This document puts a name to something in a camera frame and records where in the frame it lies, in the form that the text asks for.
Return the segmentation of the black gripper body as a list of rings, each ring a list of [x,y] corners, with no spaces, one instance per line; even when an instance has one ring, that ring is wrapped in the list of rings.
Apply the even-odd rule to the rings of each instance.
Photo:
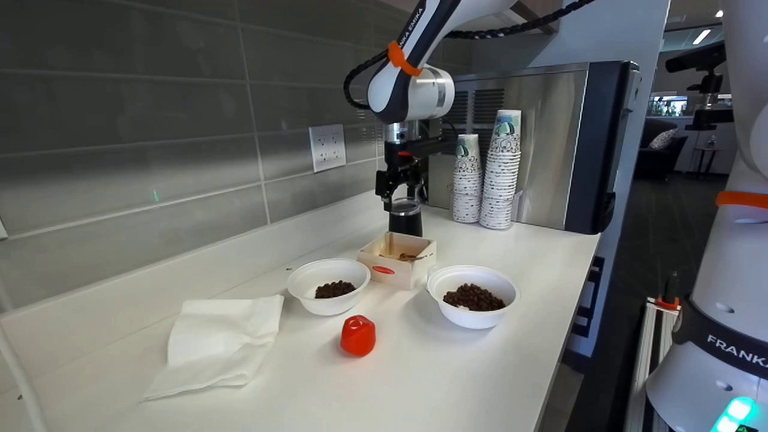
[[[389,153],[383,150],[383,168],[375,175],[375,194],[389,192],[393,200],[393,192],[405,185],[408,197],[414,197],[417,185],[428,185],[428,164],[424,157],[413,157],[408,152]]]

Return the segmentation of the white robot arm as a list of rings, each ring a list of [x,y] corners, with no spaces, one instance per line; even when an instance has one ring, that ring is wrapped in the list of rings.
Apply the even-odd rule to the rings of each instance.
[[[383,168],[375,175],[375,194],[386,211],[423,201],[423,158],[443,145],[441,119],[456,96],[454,77],[432,65],[447,39],[490,42],[542,29],[567,11],[502,24],[519,0],[417,0],[401,33],[346,75],[347,104],[386,126]]]

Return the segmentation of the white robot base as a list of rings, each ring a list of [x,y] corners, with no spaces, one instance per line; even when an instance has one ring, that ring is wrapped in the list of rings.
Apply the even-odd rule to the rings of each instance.
[[[647,297],[623,432],[768,432],[768,0],[722,0],[736,158],[689,297]]]

